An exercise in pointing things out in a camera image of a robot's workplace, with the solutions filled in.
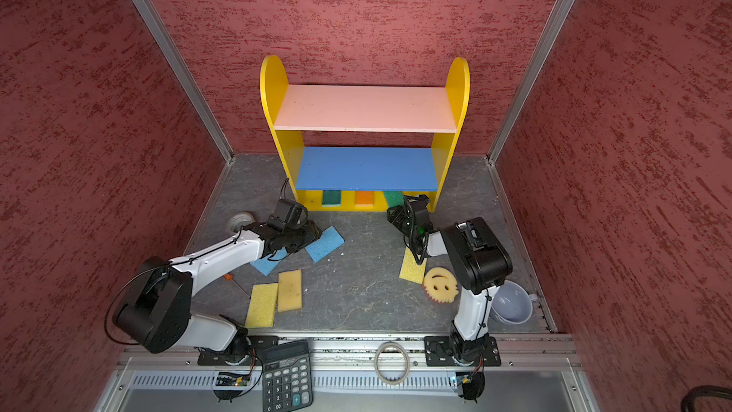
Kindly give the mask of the left small circuit board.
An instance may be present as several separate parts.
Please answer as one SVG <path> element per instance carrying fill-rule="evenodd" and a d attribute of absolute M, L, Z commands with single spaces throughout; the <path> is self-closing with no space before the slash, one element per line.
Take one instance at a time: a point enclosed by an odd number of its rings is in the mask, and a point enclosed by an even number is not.
<path fill-rule="evenodd" d="M 251 381 L 250 374 L 233 373 L 233 372 L 218 372 L 215 378 L 216 387 L 232 387 L 232 388 L 243 388 L 249 385 Z"/>

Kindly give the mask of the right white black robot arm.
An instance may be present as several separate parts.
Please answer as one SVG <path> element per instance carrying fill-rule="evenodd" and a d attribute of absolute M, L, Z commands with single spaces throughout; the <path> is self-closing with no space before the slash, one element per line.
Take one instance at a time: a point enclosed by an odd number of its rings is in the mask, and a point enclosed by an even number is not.
<path fill-rule="evenodd" d="M 404 196 L 392 202 L 388 221 L 405 244 L 400 277 L 422 285 L 434 303 L 459 304 L 446 337 L 424 339 L 427 364 L 499 366 L 496 340 L 489 334 L 495 297 L 513 263 L 481 217 L 437 230 L 429 217 L 428 196 Z"/>

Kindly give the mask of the yellow smiley face sponge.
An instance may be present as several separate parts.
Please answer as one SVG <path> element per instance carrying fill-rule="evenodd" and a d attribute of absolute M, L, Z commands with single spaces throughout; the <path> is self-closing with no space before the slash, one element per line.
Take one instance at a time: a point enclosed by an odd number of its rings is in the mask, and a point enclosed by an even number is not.
<path fill-rule="evenodd" d="M 446 268 L 435 267 L 424 276 L 423 288 L 436 303 L 453 303 L 459 295 L 459 284 L 455 276 Z"/>

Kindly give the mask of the small circuit board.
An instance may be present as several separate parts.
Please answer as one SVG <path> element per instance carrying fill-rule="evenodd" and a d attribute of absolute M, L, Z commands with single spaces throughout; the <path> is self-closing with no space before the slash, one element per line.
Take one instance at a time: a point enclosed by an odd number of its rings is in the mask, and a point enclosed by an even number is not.
<path fill-rule="evenodd" d="M 233 373 L 233 372 L 218 372 L 215 378 L 216 387 L 232 387 L 232 388 L 243 388 L 249 385 L 251 381 L 250 374 Z"/>
<path fill-rule="evenodd" d="M 455 377 L 456 385 L 459 388 L 484 388 L 485 378 L 482 373 L 459 373 Z"/>

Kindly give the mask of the red handled screwdriver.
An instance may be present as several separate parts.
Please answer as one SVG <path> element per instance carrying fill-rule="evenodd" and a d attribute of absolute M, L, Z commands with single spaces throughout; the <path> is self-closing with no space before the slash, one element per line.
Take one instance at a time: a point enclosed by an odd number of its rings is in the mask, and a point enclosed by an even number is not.
<path fill-rule="evenodd" d="M 251 294 L 241 284 L 238 283 L 233 274 L 225 274 L 223 278 L 224 280 L 232 284 L 236 289 L 241 291 L 248 299 L 251 299 Z"/>

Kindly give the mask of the right small circuit board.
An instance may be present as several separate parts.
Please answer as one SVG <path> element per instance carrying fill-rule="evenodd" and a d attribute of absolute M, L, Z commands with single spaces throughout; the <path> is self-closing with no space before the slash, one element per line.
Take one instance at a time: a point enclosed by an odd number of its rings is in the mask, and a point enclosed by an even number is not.
<path fill-rule="evenodd" d="M 455 377 L 456 385 L 459 388 L 484 388 L 485 378 L 482 373 L 459 373 Z"/>

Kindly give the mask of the dark green scouring sponge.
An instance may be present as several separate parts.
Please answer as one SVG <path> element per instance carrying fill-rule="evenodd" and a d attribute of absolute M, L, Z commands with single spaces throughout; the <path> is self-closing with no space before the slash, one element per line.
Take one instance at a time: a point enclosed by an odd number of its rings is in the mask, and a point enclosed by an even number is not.
<path fill-rule="evenodd" d="M 323 207 L 341 206 L 341 191 L 334 191 L 334 190 L 323 191 L 321 205 Z"/>

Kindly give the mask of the blue sponge centre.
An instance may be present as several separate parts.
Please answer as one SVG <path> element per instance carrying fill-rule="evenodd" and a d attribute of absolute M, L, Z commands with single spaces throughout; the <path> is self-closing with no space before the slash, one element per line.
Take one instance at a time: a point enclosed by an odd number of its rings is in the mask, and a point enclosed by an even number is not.
<path fill-rule="evenodd" d="M 335 227 L 330 226 L 322 232 L 320 238 L 306 247 L 306 252 L 314 262 L 328 257 L 333 251 L 345 244 L 343 237 Z"/>

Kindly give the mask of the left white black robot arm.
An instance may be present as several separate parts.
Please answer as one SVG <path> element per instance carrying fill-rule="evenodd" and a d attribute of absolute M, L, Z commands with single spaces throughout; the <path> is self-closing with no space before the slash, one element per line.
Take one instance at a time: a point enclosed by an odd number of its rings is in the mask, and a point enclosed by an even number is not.
<path fill-rule="evenodd" d="M 297 253 L 321 236 L 302 204 L 282 198 L 266 221 L 239 222 L 228 240 L 169 261 L 146 259 L 114 299 L 117 307 L 108 310 L 105 322 L 152 354 L 192 347 L 223 364 L 251 362 L 254 349 L 245 326 L 192 311 L 193 297 L 243 265 Z"/>

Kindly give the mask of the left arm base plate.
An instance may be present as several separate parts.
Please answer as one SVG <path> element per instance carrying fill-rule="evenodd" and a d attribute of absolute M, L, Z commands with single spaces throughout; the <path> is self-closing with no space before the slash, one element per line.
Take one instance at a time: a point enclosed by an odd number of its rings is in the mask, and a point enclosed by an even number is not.
<path fill-rule="evenodd" d="M 250 335 L 244 341 L 243 338 L 236 339 L 234 349 L 224 352 L 215 352 L 209 349 L 199 349 L 197 364 L 200 366 L 249 366 L 255 356 L 278 344 L 279 337 Z"/>

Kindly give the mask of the bright green sponge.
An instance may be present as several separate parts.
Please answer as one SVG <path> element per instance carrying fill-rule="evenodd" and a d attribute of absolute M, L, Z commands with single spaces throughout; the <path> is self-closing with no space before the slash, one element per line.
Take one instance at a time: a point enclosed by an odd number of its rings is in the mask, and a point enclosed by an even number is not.
<path fill-rule="evenodd" d="M 383 196 L 388 208 L 402 206 L 403 194 L 398 191 L 384 191 Z"/>

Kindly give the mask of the orange sponge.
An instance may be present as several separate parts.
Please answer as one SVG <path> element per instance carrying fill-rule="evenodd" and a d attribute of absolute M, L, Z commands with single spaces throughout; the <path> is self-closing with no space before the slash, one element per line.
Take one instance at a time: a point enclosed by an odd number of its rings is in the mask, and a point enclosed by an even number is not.
<path fill-rule="evenodd" d="M 372 207 L 375 204 L 375 193 L 372 191 L 356 191 L 356 207 Z"/>

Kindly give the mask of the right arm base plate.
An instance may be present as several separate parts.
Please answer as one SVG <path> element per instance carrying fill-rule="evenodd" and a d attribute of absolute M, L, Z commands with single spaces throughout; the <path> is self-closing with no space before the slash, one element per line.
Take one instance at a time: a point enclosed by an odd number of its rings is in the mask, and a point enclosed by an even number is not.
<path fill-rule="evenodd" d="M 484 336 L 476 341 L 463 341 L 459 334 L 450 337 L 424 338 L 425 359 L 428 366 L 485 367 L 501 366 L 497 340 Z"/>

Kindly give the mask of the black desk calculator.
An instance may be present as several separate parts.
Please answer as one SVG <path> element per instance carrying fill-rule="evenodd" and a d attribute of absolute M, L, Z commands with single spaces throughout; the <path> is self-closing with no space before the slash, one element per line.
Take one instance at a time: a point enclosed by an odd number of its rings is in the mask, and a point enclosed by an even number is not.
<path fill-rule="evenodd" d="M 262 407 L 266 412 L 293 412 L 314 402 L 310 346 L 306 340 L 267 348 L 262 354 Z"/>

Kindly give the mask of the tan yellow sponge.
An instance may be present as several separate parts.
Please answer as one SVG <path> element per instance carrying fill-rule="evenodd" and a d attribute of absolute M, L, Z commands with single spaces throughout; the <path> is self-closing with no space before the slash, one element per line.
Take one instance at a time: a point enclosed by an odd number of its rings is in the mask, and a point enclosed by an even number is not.
<path fill-rule="evenodd" d="M 278 313 L 300 310 L 302 298 L 302 271 L 282 272 L 278 275 Z"/>

